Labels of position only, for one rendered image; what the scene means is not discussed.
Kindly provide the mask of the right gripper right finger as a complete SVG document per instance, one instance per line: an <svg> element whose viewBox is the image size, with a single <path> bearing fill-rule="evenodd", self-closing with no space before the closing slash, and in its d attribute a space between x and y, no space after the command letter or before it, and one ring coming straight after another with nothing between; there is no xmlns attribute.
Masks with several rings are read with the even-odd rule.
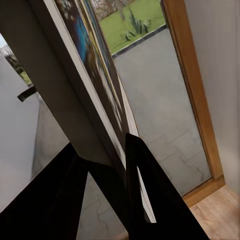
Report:
<svg viewBox="0 0 240 240"><path fill-rule="evenodd" d="M125 134L129 240L210 240L145 142ZM138 170L156 223L145 220Z"/></svg>

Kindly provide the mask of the poster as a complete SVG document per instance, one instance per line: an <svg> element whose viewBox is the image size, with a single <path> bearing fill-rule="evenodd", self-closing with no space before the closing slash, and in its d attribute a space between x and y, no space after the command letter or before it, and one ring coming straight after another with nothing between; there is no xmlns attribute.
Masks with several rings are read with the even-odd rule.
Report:
<svg viewBox="0 0 240 240"><path fill-rule="evenodd" d="M92 0L0 0L0 33L129 232L126 134L140 135Z"/></svg>

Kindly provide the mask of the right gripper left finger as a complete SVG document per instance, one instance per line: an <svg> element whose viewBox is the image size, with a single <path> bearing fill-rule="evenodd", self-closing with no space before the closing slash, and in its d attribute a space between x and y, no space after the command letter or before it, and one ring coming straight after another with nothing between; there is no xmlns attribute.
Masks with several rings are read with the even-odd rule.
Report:
<svg viewBox="0 0 240 240"><path fill-rule="evenodd" d="M87 176L69 142L0 213L0 240L76 240Z"/></svg>

